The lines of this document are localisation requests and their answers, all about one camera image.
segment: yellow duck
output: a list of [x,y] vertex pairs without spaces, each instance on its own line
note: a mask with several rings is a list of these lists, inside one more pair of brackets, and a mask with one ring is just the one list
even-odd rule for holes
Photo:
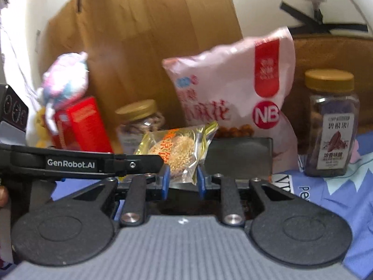
[[47,148],[52,146],[52,140],[49,135],[49,131],[44,121],[45,107],[42,107],[35,115],[35,130],[38,134],[39,141],[36,144],[36,147]]

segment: jar with gold lid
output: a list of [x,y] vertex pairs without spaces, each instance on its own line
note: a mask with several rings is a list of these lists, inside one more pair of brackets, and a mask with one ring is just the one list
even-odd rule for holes
[[359,117],[354,75],[313,69],[305,73],[305,85],[310,90],[310,144],[304,172],[311,177],[342,176],[351,159]]
[[133,154],[146,133],[161,130],[165,118],[158,111],[155,100],[138,101],[115,111],[117,135],[124,154]]

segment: yellow jar lid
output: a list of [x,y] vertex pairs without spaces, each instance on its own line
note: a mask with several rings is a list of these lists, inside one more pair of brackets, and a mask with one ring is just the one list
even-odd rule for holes
[[120,122],[127,123],[146,118],[157,111],[155,100],[144,100],[123,106],[115,114]]
[[354,75],[337,69],[311,69],[305,72],[305,85],[320,92],[351,92],[354,90]]

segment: red box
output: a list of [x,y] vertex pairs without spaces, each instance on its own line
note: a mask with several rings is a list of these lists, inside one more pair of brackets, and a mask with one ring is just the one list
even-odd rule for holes
[[59,135],[53,138],[62,149],[113,152],[94,97],[55,113]]

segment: snack bag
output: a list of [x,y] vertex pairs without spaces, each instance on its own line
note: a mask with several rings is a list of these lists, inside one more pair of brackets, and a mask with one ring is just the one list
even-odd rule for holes
[[295,50],[287,28],[245,38],[163,67],[188,125],[217,121],[217,137],[273,138],[273,172],[297,169],[297,138],[281,112],[294,79]]
[[158,154],[170,165],[171,182],[196,184],[194,172],[214,137],[218,124],[177,128],[144,135],[135,154]]

